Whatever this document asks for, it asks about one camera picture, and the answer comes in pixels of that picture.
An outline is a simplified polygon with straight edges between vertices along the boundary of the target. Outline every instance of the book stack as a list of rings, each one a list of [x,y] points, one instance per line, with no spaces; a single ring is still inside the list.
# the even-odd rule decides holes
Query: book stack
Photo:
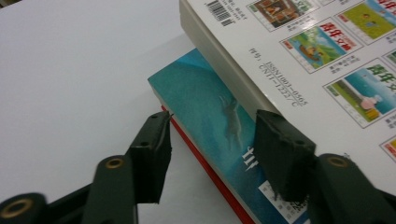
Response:
[[[181,25],[252,119],[277,112],[396,195],[394,0],[180,0]]]

